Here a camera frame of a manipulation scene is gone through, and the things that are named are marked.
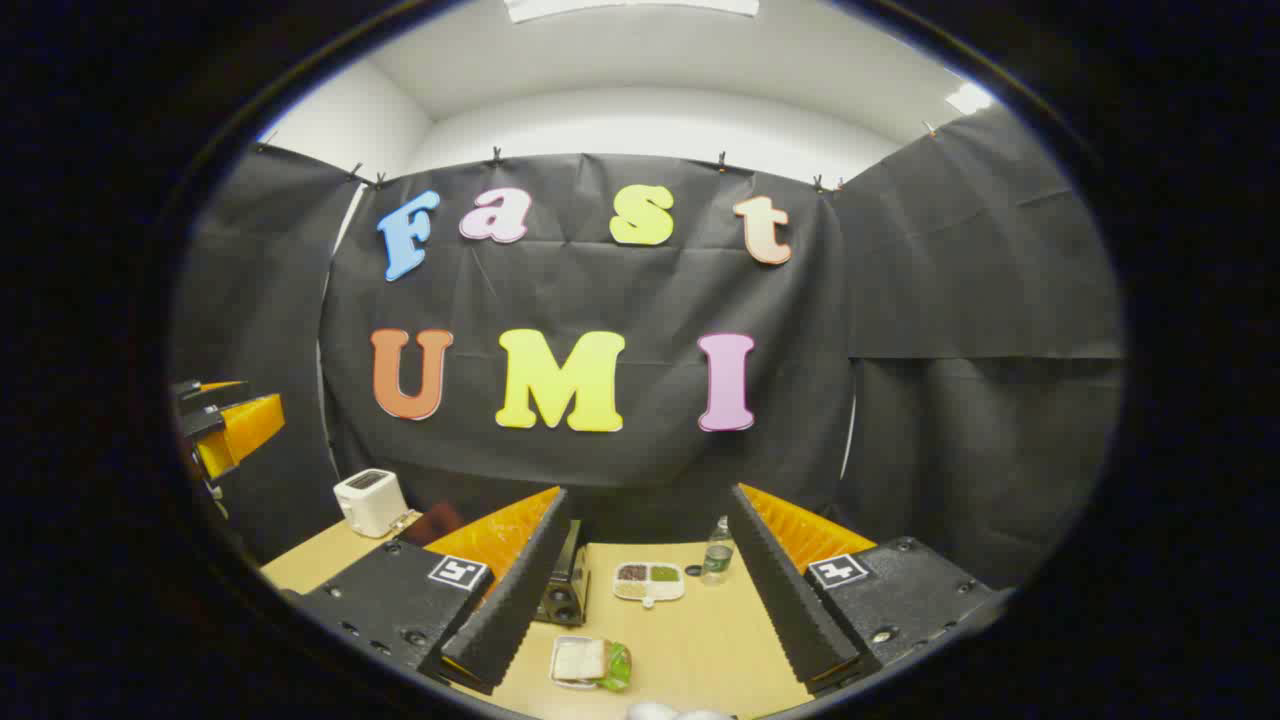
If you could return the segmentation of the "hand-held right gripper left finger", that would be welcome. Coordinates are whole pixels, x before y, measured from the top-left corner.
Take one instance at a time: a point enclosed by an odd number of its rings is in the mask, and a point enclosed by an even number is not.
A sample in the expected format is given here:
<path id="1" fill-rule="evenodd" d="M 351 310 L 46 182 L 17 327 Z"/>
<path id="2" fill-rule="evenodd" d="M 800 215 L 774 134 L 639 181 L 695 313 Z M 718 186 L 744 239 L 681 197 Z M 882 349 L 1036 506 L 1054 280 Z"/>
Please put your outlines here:
<path id="1" fill-rule="evenodd" d="M 402 533 L 291 602 L 376 662 L 490 694 L 535 618 L 571 506 L 553 486 L 433 544 Z"/>

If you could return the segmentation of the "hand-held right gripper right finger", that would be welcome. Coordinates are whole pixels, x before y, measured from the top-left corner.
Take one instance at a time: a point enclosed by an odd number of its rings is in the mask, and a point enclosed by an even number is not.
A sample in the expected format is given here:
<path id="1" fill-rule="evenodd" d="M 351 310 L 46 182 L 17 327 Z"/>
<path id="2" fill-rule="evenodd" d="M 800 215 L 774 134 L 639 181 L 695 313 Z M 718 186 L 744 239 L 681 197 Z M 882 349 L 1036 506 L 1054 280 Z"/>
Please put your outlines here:
<path id="1" fill-rule="evenodd" d="M 1006 594 L 910 536 L 876 543 L 745 484 L 739 556 L 797 680 L 828 694 L 991 624 Z"/>

